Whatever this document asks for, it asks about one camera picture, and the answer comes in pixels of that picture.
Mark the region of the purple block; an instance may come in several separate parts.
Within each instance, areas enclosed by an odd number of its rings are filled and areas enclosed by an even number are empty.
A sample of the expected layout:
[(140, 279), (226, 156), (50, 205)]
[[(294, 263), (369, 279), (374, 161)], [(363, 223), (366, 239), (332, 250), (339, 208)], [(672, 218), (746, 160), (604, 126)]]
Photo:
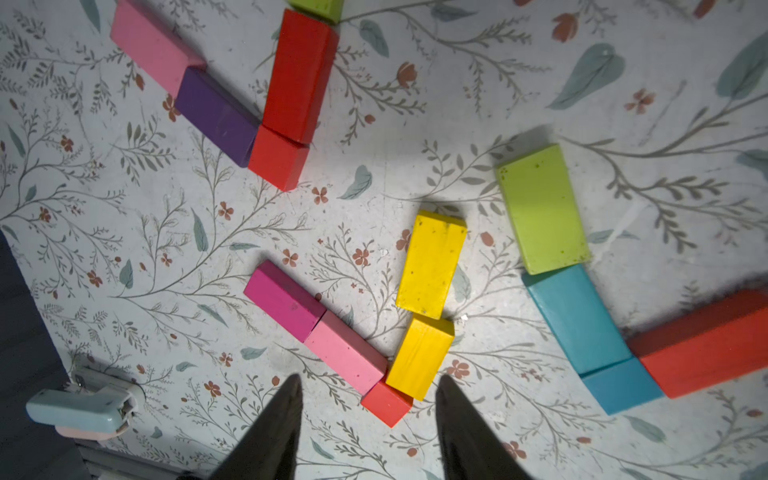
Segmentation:
[(237, 166), (248, 166), (261, 121), (205, 70), (185, 70), (176, 107)]

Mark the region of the pink block bottom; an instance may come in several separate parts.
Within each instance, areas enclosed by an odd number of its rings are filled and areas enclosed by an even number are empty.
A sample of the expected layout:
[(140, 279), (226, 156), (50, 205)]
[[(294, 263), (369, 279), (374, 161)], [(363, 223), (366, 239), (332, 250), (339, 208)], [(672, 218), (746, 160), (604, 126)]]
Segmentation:
[(361, 395), (366, 395), (387, 370), (387, 358), (330, 310), (304, 345)]

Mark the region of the lime green block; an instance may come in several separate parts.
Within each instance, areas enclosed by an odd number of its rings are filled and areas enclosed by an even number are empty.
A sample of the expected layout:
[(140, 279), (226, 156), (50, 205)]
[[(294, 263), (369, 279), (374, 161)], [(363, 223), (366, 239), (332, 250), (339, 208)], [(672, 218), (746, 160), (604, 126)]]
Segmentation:
[(495, 169), (523, 266), (538, 275), (591, 259), (563, 152), (558, 144)]
[(294, 9), (327, 21), (338, 24), (341, 20), (344, 0), (288, 0)]

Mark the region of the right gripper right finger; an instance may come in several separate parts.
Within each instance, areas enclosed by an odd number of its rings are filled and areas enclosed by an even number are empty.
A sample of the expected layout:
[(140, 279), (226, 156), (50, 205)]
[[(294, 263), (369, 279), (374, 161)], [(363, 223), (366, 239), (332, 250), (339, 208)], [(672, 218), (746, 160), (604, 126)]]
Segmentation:
[(440, 378), (435, 415), (445, 479), (531, 479), (451, 376)]

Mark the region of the pink block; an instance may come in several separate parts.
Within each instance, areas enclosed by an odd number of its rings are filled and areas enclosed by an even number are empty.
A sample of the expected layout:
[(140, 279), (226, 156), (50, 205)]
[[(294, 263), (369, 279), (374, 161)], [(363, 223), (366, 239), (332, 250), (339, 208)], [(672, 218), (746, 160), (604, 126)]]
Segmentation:
[(361, 395), (366, 395), (387, 370), (387, 358), (330, 310), (304, 345)]
[(207, 63), (140, 1), (117, 2), (110, 38), (173, 97), (188, 68)]

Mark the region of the small red cube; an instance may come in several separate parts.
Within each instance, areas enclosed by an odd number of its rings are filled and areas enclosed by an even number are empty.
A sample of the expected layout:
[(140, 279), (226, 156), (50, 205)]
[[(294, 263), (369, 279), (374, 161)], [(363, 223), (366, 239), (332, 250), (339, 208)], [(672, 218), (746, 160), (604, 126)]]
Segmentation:
[(248, 169), (280, 191), (287, 192), (297, 187), (308, 154), (307, 145), (261, 126), (253, 143)]
[(363, 396), (361, 405), (393, 428), (411, 410), (413, 398), (380, 380)]

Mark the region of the long red block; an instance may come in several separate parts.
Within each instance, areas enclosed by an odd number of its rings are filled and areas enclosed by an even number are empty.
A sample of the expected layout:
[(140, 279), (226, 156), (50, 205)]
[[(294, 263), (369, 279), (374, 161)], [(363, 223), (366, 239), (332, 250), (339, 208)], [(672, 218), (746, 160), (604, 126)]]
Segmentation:
[(284, 11), (263, 117), (268, 128), (312, 142), (338, 41), (326, 23)]

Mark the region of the teal rectangular block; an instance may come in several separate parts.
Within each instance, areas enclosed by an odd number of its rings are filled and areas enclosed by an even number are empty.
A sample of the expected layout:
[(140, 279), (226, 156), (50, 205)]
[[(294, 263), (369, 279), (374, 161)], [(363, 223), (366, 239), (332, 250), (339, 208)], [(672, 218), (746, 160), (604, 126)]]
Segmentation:
[(578, 374), (632, 356), (583, 266), (525, 273), (522, 281)]

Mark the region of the small teal cube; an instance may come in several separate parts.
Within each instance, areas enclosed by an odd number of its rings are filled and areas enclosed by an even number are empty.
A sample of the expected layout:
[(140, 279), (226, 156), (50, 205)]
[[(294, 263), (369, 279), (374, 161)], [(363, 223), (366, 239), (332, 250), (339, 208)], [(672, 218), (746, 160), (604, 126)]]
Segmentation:
[(581, 380), (607, 415), (664, 397), (636, 357), (585, 374)]

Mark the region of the magenta block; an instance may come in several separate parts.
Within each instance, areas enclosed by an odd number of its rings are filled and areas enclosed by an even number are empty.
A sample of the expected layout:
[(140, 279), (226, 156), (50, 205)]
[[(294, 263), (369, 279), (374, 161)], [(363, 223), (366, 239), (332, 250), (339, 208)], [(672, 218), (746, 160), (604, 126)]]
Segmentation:
[(327, 309), (270, 260), (264, 260), (248, 281), (244, 295), (304, 343)]

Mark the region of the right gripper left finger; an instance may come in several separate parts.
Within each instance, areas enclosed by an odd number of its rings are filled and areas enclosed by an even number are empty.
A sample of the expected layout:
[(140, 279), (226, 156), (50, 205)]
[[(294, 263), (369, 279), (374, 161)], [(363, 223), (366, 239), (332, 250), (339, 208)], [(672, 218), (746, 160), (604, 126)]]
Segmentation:
[(302, 412), (301, 377), (293, 374), (209, 479), (294, 479)]

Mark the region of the yellow block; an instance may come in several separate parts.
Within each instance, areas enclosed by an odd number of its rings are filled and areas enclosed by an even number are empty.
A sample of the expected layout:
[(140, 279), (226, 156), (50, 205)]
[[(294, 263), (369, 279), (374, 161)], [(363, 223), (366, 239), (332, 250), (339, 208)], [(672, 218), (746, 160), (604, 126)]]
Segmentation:
[(386, 383), (422, 401), (455, 338), (454, 324), (414, 313)]
[(466, 237), (463, 219), (418, 212), (396, 297), (398, 308), (441, 317)]

